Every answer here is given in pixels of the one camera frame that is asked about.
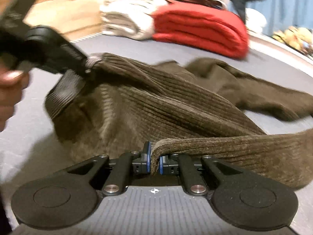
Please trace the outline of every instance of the white crosshair marker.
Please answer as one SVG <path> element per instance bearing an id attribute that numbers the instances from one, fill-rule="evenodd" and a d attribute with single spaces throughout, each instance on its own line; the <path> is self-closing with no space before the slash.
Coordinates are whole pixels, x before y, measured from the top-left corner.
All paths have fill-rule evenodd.
<path id="1" fill-rule="evenodd" d="M 152 192 L 153 194 L 156 194 L 156 193 L 160 192 L 160 190 L 156 189 L 156 188 L 153 188 L 149 192 Z"/>

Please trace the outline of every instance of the gray table surface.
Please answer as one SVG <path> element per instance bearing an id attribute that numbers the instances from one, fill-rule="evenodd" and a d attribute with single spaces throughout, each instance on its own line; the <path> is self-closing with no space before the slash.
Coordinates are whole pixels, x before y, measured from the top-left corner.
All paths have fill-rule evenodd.
<path id="1" fill-rule="evenodd" d="M 155 64 L 176 60 L 182 66 L 196 57 L 214 57 L 228 62 L 253 76 L 278 85 L 313 95 L 313 78 L 279 60 L 250 50 L 244 61 L 235 61 L 207 51 L 187 46 L 99 35 L 76 43 L 86 53 L 110 52 L 117 55 Z M 17 105 L 7 129 L 0 133 L 0 179 L 3 197 L 12 225 L 17 222 L 10 209 L 13 192 L 27 181 L 34 180 L 70 166 L 72 161 L 54 133 L 43 102 L 48 91 L 60 75 L 38 69 L 31 71 L 32 83 Z M 294 133 L 313 128 L 313 118 L 295 122 L 282 122 L 273 117 L 247 111 L 246 114 L 268 134 Z M 296 192 L 299 209 L 292 228 L 301 235 L 313 235 L 313 182 Z"/>

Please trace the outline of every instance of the fingernail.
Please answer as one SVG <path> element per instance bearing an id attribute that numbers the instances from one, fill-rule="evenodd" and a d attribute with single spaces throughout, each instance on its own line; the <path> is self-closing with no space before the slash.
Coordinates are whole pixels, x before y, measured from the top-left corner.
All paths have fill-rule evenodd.
<path id="1" fill-rule="evenodd" d="M 5 75 L 5 78 L 7 80 L 13 80 L 17 78 L 18 76 L 21 76 L 24 72 L 23 71 L 10 71 L 7 72 L 7 75 Z"/>

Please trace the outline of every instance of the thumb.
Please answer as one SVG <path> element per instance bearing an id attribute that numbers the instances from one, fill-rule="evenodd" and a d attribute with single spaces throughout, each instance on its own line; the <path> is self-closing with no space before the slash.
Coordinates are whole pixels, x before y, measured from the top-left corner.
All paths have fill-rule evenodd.
<path id="1" fill-rule="evenodd" d="M 23 78 L 23 71 L 6 71 L 0 73 L 0 86 L 12 86 Z"/>

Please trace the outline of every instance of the human hand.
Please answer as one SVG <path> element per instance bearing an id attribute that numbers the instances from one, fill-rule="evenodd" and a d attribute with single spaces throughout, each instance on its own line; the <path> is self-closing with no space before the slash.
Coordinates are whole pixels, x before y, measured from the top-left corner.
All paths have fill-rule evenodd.
<path id="1" fill-rule="evenodd" d="M 0 58 L 0 132 L 13 116 L 14 106 L 22 99 L 22 91 L 29 84 L 29 74 L 10 71 Z"/>

